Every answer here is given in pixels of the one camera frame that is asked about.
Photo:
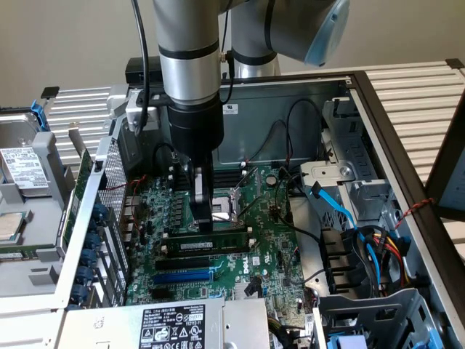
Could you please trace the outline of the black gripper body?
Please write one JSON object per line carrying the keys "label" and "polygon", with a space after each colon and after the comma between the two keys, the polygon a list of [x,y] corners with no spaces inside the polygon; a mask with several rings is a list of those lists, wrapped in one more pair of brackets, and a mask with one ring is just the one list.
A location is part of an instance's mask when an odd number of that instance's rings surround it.
{"label": "black gripper body", "polygon": [[219,98],[199,105],[168,107],[171,143],[195,166],[212,163],[212,152],[224,138],[222,102]]}

